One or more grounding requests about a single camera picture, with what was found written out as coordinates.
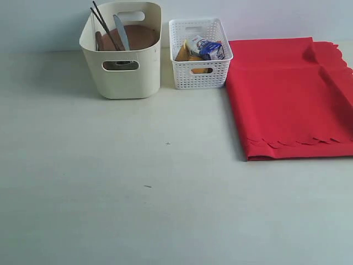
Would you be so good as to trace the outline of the yellow lemon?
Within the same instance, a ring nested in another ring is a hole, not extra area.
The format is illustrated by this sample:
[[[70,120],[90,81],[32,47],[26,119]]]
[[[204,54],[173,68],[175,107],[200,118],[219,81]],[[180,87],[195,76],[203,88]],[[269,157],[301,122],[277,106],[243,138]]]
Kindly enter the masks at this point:
[[[197,56],[190,56],[189,61],[202,61],[203,58]],[[212,73],[212,68],[193,68],[191,72],[195,75]]]

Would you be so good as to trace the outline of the yellow cheese wedge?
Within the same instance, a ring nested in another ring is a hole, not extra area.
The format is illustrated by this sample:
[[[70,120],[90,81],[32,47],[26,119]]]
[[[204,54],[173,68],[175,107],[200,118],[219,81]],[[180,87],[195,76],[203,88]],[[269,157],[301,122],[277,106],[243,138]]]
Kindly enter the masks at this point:
[[[183,42],[176,58],[175,61],[178,62],[183,62],[183,61],[197,61],[199,59],[199,57],[197,56],[193,56],[190,51],[189,48],[186,44],[186,40]]]

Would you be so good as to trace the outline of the stainless steel cup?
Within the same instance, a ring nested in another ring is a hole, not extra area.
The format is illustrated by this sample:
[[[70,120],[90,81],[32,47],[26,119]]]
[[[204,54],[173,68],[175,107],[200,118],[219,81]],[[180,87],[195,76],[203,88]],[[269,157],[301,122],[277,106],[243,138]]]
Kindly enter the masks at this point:
[[[139,68],[139,63],[137,61],[116,61],[113,63],[117,71],[130,71]]]

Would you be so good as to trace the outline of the blue white milk carton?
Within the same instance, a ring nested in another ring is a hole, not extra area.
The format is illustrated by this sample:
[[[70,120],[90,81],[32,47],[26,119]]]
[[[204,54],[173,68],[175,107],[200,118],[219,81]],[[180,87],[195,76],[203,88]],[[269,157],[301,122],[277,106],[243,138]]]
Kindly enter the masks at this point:
[[[201,36],[187,39],[187,46],[190,53],[203,60],[223,60],[225,58],[223,45],[209,41]]]

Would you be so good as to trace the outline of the brown wooden plate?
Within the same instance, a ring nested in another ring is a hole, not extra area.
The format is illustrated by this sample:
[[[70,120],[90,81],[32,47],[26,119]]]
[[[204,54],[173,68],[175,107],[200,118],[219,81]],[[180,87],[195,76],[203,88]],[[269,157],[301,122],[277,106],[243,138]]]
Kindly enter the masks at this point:
[[[150,29],[141,25],[126,25],[124,26],[129,44],[130,50],[142,50],[150,46],[153,46],[158,40],[159,35],[153,29]],[[102,35],[106,43],[109,45],[110,51],[113,51],[112,44],[109,44],[110,41],[107,36]]]

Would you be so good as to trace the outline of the silver table knife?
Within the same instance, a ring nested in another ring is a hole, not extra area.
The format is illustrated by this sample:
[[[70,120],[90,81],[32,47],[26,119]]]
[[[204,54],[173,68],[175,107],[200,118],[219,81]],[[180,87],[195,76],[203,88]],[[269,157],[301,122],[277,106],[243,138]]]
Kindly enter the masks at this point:
[[[117,33],[118,33],[120,40],[122,42],[122,45],[123,45],[125,51],[129,51],[130,44],[129,44],[129,40],[128,40],[126,31],[125,31],[124,25],[123,25],[122,21],[120,20],[120,18],[116,14],[113,15],[113,19],[115,22]]]

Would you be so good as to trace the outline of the red tablecloth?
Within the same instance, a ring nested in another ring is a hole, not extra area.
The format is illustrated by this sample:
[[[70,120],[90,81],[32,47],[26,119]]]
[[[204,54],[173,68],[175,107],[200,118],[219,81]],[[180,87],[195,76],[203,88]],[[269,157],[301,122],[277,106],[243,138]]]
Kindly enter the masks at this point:
[[[352,69],[337,44],[235,40],[226,88],[247,160],[352,155]]]

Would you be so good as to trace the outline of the brown wooden spoon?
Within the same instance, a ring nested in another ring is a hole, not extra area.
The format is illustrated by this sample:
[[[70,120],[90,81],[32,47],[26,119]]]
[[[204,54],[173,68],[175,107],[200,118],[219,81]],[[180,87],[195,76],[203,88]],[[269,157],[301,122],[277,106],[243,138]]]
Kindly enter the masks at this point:
[[[106,43],[104,38],[102,37],[101,32],[95,32],[95,41],[97,45],[97,51],[110,51],[109,45]]]

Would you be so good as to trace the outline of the dark wooden chopstick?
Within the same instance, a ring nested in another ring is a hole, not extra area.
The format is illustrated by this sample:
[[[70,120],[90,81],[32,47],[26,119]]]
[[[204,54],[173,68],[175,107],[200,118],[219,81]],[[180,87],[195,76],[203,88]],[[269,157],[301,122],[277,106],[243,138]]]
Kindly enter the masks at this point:
[[[95,1],[92,1],[92,3],[94,8],[91,8],[90,10],[96,21],[105,31],[105,36],[107,36],[110,40],[108,43],[112,44],[113,51],[125,51],[123,41],[119,35],[119,26],[122,26],[124,35],[125,29],[123,28],[123,25],[117,16],[117,2],[105,3],[99,6]]]
[[[92,7],[90,7],[90,10],[91,10],[92,14],[95,16],[95,18],[97,19],[97,21],[100,23],[101,27],[105,30],[106,34],[108,35],[109,39],[111,40],[111,42],[115,48],[115,50],[120,51],[118,45],[116,44],[113,37],[111,36],[110,30],[106,26],[106,23],[105,23],[104,19],[102,18],[102,16],[100,15],[100,13],[97,14],[97,12]]]

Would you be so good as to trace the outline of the cream plastic bin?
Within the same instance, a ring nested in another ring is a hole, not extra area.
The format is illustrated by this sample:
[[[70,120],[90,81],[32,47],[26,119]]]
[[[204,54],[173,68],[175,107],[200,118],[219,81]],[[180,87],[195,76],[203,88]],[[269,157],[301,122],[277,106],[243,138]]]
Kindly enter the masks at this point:
[[[153,29],[159,40],[142,50],[97,51],[95,32],[105,34],[91,13],[79,38],[89,70],[98,92],[108,99],[147,98],[155,94],[161,84],[162,10],[152,2],[117,2],[117,16],[123,25],[141,25]],[[117,71],[116,61],[137,61],[139,68]]]

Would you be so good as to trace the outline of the white perforated plastic basket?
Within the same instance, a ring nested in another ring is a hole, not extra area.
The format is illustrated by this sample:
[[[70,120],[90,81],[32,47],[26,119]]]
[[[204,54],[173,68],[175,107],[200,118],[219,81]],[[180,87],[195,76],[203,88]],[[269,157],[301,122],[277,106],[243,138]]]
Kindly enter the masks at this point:
[[[225,58],[210,61],[175,61],[183,42],[197,35],[209,41],[220,41]],[[176,89],[213,89],[224,85],[233,54],[223,24],[218,18],[170,20],[169,46]],[[191,72],[193,68],[212,68],[213,72],[195,75]]]

